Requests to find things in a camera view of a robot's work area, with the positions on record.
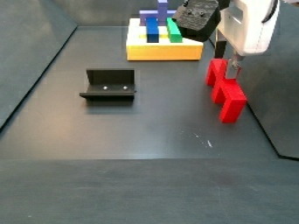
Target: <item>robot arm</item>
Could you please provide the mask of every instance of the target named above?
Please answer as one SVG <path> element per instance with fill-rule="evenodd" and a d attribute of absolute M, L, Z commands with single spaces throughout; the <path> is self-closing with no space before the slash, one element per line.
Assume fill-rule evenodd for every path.
<path fill-rule="evenodd" d="M 227 78 L 235 79 L 245 57 L 269 48 L 279 0 L 186 0 L 179 9 L 174 20 L 186 38 L 203 42 L 218 30 L 215 58 L 223 58 L 227 41 L 232 45 Z"/>

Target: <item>white speck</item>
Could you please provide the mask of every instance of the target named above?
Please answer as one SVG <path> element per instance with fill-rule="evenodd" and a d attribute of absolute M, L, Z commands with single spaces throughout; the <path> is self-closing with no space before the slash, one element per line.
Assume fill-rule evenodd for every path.
<path fill-rule="evenodd" d="M 212 145 L 211 145 L 211 141 L 208 140 L 208 145 L 210 145 L 210 147 L 212 148 Z"/>
<path fill-rule="evenodd" d="M 258 189 L 251 185 L 250 188 L 258 192 Z"/>

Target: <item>red toy block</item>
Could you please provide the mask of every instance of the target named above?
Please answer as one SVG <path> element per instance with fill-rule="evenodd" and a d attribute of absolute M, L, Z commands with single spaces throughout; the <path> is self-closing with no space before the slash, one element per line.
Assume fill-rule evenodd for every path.
<path fill-rule="evenodd" d="M 224 103 L 219 113 L 223 123 L 234 123 L 239 119 L 242 109 L 247 105 L 247 97 L 236 79 L 226 79 L 228 62 L 224 59 L 212 59 L 206 83 L 212 86 L 211 99 L 215 103 Z"/>

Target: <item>gray floor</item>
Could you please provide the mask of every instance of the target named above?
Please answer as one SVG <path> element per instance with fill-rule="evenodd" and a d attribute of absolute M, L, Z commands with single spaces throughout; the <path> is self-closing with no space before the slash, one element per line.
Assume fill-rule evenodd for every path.
<path fill-rule="evenodd" d="M 0 134 L 0 223 L 297 224 L 299 164 L 249 108 L 220 123 L 210 44 L 200 62 L 127 62 L 126 35 L 78 29 Z M 92 67 L 136 70 L 132 107 L 87 105 Z"/>
<path fill-rule="evenodd" d="M 202 61 L 127 62 L 126 28 L 78 29 L 28 101 L 0 134 L 0 158 L 274 158 L 246 108 L 223 125 Z M 87 68 L 134 68 L 132 106 L 90 105 Z"/>

